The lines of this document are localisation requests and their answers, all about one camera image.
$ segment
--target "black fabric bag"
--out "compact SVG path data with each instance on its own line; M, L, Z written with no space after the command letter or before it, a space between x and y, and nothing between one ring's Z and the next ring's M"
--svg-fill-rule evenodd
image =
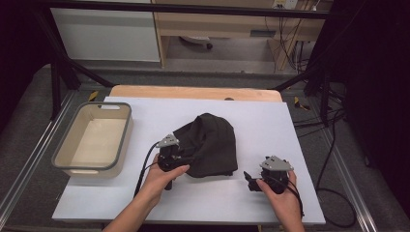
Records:
M194 160L187 171L190 176L231 176L238 169L235 133L225 119L204 113L174 135L181 149L194 148Z

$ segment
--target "wrist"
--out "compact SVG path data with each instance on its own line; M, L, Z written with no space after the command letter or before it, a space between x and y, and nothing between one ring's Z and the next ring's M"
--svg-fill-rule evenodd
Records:
M160 201L155 194L150 193L149 190L144 188L136 195L132 202L136 205L143 205L145 209L151 211Z

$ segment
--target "white table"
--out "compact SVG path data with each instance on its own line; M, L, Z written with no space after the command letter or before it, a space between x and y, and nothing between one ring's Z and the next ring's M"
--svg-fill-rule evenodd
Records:
M225 118L234 128L239 169L231 177L179 177L147 223L270 224L278 222L262 192L251 192L244 171L257 177L259 163L275 155L289 160L298 176L304 224L325 219L293 129L287 105L268 101L217 101L112 98L132 106L131 142L121 174L113 179L70 178L53 218L63 221L110 221L132 200L149 148L205 112Z

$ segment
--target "plastic container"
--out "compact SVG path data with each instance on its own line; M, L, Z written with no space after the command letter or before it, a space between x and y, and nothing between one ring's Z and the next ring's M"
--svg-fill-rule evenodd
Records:
M123 102L86 102L76 111L52 164L70 176L120 174L132 131L132 109Z

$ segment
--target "gray carpet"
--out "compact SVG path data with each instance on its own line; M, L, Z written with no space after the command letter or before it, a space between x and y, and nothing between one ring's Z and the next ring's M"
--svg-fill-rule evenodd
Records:
M121 84L139 85L180 85L206 87L250 87L265 89L276 86L289 76L266 74L222 74L222 73L193 73L193 72L97 72L106 79ZM15 111L12 121L0 135L0 197L3 198L13 184L19 170L28 159L37 141L49 122L51 95L48 70L39 71L20 105ZM299 83L282 93L283 100L288 102L291 117L294 121L313 118L311 110L294 107L294 96L308 102L303 94L304 84ZM78 91L74 104L63 122L67 125L73 111L81 102L86 102L91 90ZM102 90L97 101L103 99L109 90ZM339 105L332 101L332 107ZM25 192L12 212L7 226L44 226L59 228L100 228L99 223L70 224L51 219L57 204L57 196L64 190L69 178L66 174L51 166L51 156L55 150L65 127L57 131L55 138L48 146L43 159L30 180ZM299 135L315 128L297 130ZM307 161L307 168L312 181L315 183L324 158L329 151L321 131L300 138L301 147ZM395 198L387 188L380 172L365 166L362 151L358 146L348 122L337 123L337 146L341 150L350 171L356 177L356 183L366 201L373 219L380 231L410 231L410 221L402 212ZM324 174L321 187L337 190L344 193L338 174L330 162ZM328 218L338 223L347 223L352 217L347 204L339 197L327 193L320 194L322 208ZM277 231L276 226L265 226L264 231ZM356 223L345 229L331 224L309 227L311 231L360 231L361 226Z

